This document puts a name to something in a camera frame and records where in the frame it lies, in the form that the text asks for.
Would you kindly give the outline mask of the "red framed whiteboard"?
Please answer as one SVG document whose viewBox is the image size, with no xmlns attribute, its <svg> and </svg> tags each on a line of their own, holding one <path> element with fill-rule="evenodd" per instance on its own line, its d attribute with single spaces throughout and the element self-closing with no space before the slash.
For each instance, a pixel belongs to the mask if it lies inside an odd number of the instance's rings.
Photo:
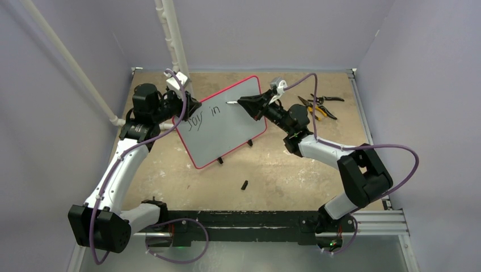
<svg viewBox="0 0 481 272">
<path fill-rule="evenodd" d="M 172 118 L 195 168 L 210 165 L 267 130 L 265 118 L 255 121 L 242 107 L 227 103 L 259 94 L 259 78 L 252 75 L 201 100 L 201 107 L 188 120 Z"/>
</svg>

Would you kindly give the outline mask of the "black marker cap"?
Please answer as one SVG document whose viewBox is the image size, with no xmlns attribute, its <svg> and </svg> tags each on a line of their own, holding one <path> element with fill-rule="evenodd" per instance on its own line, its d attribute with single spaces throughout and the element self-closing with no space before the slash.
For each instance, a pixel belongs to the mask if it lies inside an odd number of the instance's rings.
<svg viewBox="0 0 481 272">
<path fill-rule="evenodd" d="M 245 180 L 242 187 L 241 187 L 241 190 L 246 190 L 247 186 L 248 186 L 248 180 Z"/>
</svg>

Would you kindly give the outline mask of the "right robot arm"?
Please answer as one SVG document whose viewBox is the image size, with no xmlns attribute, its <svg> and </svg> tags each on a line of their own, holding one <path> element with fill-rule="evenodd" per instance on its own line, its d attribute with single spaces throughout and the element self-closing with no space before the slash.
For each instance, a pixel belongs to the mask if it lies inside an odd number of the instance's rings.
<svg viewBox="0 0 481 272">
<path fill-rule="evenodd" d="M 393 180 L 371 145 L 341 146 L 324 140 L 309 130 L 307 106 L 294 104 L 289 109 L 272 102 L 273 91 L 242 96 L 236 104 L 254 120 L 263 117 L 286 132 L 286 149 L 301 158 L 314 159 L 339 171 L 344 192 L 319 209 L 319 225 L 327 231 L 337 227 L 341 218 L 366 207 L 393 186 Z"/>
</svg>

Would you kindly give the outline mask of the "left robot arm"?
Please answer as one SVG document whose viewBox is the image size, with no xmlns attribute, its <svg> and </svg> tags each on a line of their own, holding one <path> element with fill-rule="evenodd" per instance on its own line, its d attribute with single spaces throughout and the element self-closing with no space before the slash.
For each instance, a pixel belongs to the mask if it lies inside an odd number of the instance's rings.
<svg viewBox="0 0 481 272">
<path fill-rule="evenodd" d="M 78 245 L 121 253 L 130 237 L 146 227 L 164 231 L 169 224 L 166 203 L 155 198 L 122 211 L 132 180 L 158 139 L 160 124 L 174 117 L 185 121 L 202 105 L 189 92 L 179 95 L 173 88 L 160 93 L 151 83 L 134 89 L 133 106 L 120 130 L 115 155 L 104 176 L 82 205 L 72 205 L 68 220 Z"/>
</svg>

